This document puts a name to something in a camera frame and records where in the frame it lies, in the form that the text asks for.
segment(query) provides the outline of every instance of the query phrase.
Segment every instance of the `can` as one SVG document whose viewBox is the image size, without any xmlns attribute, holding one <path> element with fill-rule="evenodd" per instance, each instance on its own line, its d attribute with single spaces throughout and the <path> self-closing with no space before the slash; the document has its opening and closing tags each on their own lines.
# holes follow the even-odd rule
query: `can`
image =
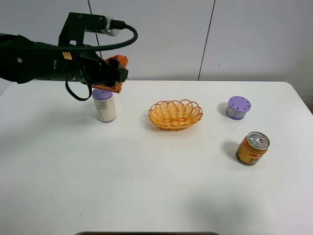
<svg viewBox="0 0 313 235">
<path fill-rule="evenodd" d="M 116 118 L 115 101 L 113 92 L 94 89 L 92 92 L 94 105 L 101 122 L 108 123 Z"/>
<path fill-rule="evenodd" d="M 267 152 L 269 139 L 260 132 L 250 132 L 238 147 L 236 157 L 243 165 L 255 165 Z"/>
<path fill-rule="evenodd" d="M 251 103 L 249 100 L 242 96 L 233 96 L 228 100 L 228 107 L 226 114 L 231 119 L 241 120 L 245 117 L 246 113 L 251 109 Z"/>
</svg>

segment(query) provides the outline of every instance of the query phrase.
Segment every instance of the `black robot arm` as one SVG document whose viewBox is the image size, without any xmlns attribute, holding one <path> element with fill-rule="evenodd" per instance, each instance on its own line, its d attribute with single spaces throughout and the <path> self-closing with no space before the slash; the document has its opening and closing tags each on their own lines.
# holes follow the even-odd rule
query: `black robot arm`
<svg viewBox="0 0 313 235">
<path fill-rule="evenodd" d="M 134 37 L 123 43 L 91 47 L 84 45 L 86 31 L 115 36 L 127 28 Z M 113 87 L 124 82 L 128 71 L 117 60 L 102 60 L 96 51 L 121 48 L 136 41 L 134 28 L 124 22 L 105 16 L 70 13 L 59 37 L 58 46 L 49 45 L 18 35 L 0 34 L 0 77 L 25 83 L 32 79 L 65 81 L 67 91 L 77 100 L 91 96 L 91 86 L 103 84 Z M 80 98 L 69 88 L 68 82 L 81 82 L 88 86 L 89 96 Z"/>
</svg>

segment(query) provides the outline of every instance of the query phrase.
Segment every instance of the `bottle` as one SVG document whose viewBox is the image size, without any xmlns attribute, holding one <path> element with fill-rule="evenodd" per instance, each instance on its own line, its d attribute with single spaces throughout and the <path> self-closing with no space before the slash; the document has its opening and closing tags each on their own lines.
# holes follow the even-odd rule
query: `bottle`
<svg viewBox="0 0 313 235">
<path fill-rule="evenodd" d="M 101 122 L 108 123 L 116 118 L 115 101 L 113 92 L 94 89 L 92 98 Z"/>
</svg>

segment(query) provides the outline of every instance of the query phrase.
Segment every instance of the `white wall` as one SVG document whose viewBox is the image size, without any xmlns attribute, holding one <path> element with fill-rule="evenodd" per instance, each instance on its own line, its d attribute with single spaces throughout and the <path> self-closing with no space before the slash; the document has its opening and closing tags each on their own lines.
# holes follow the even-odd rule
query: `white wall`
<svg viewBox="0 0 313 235">
<path fill-rule="evenodd" d="M 0 32 L 57 45 L 69 12 L 89 13 L 87 0 L 2 0 Z M 95 36 L 86 34 L 85 43 L 96 46 Z M 9 84 L 0 79 L 0 95 Z"/>
<path fill-rule="evenodd" d="M 312 0 L 217 0 L 200 80 L 288 81 L 313 106 L 312 9 Z"/>
<path fill-rule="evenodd" d="M 94 14 L 124 20 L 139 33 L 137 42 L 105 52 L 125 54 L 134 79 L 197 80 L 213 0 L 90 0 Z M 131 38 L 99 36 L 100 44 Z"/>
</svg>

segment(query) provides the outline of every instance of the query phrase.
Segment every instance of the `wicker basket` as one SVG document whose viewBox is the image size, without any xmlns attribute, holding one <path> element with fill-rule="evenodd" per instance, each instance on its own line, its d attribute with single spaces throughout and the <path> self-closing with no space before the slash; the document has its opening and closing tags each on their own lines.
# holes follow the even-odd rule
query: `wicker basket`
<svg viewBox="0 0 313 235">
<path fill-rule="evenodd" d="M 160 101 L 148 111 L 150 121 L 165 130 L 183 130 L 201 120 L 202 108 L 194 101 Z"/>
</svg>

